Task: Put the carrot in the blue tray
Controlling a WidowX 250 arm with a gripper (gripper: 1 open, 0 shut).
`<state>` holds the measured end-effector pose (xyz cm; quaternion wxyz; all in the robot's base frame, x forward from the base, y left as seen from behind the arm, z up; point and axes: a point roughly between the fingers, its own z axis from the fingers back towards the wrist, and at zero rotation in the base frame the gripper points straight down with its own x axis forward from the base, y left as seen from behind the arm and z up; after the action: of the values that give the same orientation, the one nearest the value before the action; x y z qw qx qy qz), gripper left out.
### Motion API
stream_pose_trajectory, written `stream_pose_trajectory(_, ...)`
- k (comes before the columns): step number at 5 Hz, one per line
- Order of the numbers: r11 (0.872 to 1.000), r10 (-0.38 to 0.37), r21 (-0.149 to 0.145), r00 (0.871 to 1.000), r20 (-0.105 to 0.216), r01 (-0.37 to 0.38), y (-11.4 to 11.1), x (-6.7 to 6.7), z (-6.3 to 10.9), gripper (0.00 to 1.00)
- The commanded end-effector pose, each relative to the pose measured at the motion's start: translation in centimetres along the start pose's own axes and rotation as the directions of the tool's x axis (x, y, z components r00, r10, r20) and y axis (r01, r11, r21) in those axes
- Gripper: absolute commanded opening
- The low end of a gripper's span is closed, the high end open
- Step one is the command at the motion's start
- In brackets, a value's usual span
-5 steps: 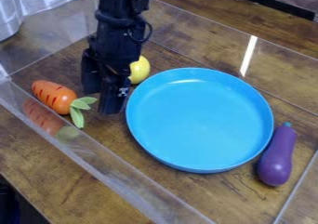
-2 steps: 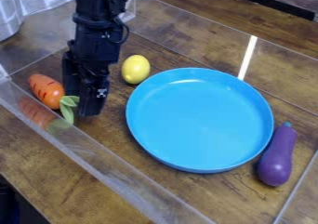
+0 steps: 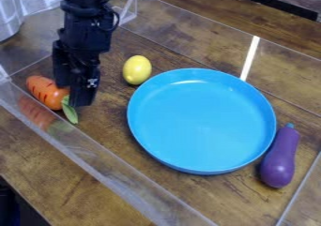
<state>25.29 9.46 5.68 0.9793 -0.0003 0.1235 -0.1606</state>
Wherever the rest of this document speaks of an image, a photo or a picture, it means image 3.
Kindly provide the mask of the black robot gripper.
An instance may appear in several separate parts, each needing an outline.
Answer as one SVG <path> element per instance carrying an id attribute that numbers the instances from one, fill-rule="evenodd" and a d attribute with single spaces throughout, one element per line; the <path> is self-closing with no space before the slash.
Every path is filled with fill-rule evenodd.
<path id="1" fill-rule="evenodd" d="M 52 43 L 52 72 L 59 87 L 69 86 L 71 107 L 89 106 L 99 83 L 99 54 L 111 48 L 117 13 L 108 3 L 91 7 L 63 1 L 64 26 Z"/>

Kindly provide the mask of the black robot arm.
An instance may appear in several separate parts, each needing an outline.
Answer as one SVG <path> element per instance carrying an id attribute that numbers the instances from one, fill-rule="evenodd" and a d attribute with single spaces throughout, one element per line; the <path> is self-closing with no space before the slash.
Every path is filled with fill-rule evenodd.
<path id="1" fill-rule="evenodd" d="M 69 89 L 71 107 L 89 106 L 100 83 L 99 54 L 111 48 L 119 14 L 109 0 L 63 0 L 64 26 L 52 42 L 52 71 L 59 87 Z"/>

